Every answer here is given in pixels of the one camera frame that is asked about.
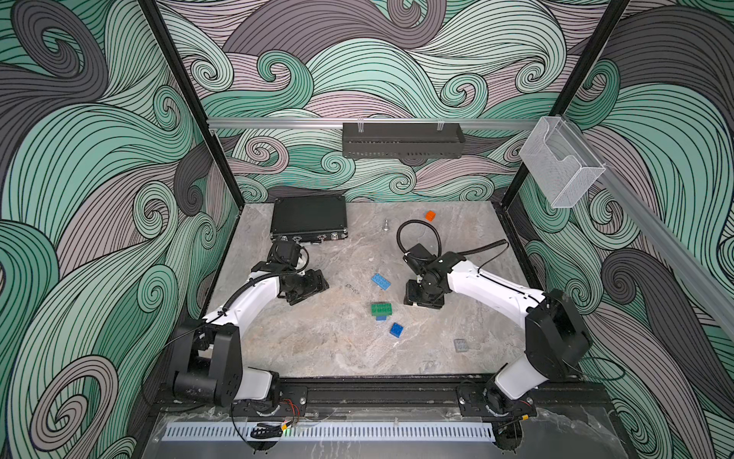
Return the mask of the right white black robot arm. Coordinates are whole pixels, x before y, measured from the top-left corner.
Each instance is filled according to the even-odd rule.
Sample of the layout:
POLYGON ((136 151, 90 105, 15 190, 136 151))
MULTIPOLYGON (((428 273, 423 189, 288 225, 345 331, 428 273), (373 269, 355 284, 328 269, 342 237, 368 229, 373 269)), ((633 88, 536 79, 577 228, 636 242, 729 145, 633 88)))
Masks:
POLYGON ((472 298, 501 314, 525 334, 523 354, 486 385, 490 410, 506 413, 529 403, 526 394, 546 382, 566 379, 592 346, 591 333, 573 300, 560 290, 543 292, 493 275, 464 254, 430 254, 418 244, 403 251, 417 276, 406 283, 404 303, 441 309, 445 296, 472 298))

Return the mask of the dark green lego brick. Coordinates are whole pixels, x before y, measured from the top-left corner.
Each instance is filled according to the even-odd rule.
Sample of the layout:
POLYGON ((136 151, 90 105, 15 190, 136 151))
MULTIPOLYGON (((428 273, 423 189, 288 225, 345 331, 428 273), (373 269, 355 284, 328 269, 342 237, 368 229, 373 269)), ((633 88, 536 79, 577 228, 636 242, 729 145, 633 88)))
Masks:
POLYGON ((378 302, 370 305, 373 317, 389 317, 393 314, 392 304, 389 302, 378 302))

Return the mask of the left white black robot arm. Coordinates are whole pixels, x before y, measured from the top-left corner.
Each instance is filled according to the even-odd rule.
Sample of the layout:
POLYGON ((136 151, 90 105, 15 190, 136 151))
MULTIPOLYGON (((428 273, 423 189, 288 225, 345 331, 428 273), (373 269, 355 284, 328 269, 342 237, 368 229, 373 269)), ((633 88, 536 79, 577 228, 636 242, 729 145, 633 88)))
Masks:
POLYGON ((217 407, 250 402, 277 409, 281 389, 273 371, 247 367, 246 332, 276 299, 294 306, 329 289, 323 273, 309 267, 310 254, 292 241, 275 241, 252 267, 245 283, 198 321, 186 321, 172 340, 166 386, 172 395, 217 407))

